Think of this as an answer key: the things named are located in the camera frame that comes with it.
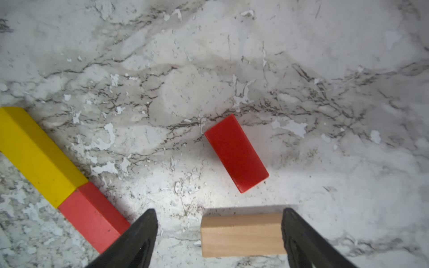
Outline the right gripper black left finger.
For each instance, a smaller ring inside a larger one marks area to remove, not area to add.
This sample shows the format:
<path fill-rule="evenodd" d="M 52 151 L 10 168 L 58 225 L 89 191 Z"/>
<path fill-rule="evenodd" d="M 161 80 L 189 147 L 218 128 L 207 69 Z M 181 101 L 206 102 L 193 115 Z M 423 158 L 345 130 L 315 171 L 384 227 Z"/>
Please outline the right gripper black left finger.
<path fill-rule="evenodd" d="M 87 268 L 148 268 L 157 232 L 156 212 L 149 209 Z"/>

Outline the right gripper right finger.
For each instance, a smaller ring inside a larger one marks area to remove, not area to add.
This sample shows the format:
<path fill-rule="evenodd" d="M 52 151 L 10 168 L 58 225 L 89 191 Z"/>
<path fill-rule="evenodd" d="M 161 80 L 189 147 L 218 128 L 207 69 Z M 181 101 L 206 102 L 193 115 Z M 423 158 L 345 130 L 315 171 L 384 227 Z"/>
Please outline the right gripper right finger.
<path fill-rule="evenodd" d="M 294 209 L 283 210 L 281 227 L 284 248 L 291 268 L 355 267 Z"/>

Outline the red block long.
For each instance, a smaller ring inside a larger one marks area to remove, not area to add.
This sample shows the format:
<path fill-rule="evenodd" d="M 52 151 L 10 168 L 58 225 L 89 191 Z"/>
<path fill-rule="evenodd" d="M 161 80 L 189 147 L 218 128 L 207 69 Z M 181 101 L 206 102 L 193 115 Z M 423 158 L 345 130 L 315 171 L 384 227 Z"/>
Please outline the red block long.
<path fill-rule="evenodd" d="M 77 188 L 59 211 L 98 253 L 105 252 L 131 226 L 91 182 Z"/>

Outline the natural wood block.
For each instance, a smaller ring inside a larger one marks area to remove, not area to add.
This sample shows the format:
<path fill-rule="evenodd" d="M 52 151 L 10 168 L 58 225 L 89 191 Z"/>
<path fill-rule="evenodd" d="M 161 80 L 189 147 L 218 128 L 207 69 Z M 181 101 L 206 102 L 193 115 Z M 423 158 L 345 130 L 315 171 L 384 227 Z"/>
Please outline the natural wood block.
<path fill-rule="evenodd" d="M 204 216 L 204 258 L 285 255 L 281 214 Z"/>

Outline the red block short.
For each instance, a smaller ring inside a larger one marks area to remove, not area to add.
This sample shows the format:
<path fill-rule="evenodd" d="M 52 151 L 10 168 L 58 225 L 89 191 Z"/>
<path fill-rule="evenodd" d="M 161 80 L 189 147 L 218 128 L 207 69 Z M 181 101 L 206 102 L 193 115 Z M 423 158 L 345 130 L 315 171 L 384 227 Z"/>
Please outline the red block short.
<path fill-rule="evenodd" d="M 269 177 L 263 162 L 234 115 L 204 133 L 240 193 Z"/>

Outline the yellow block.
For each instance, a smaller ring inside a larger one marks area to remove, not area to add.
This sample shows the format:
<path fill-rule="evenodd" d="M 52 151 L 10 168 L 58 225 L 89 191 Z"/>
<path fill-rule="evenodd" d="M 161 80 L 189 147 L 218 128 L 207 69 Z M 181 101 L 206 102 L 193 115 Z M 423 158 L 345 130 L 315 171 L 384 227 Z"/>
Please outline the yellow block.
<path fill-rule="evenodd" d="M 1 108 L 1 153 L 54 208 L 88 183 L 23 108 Z"/>

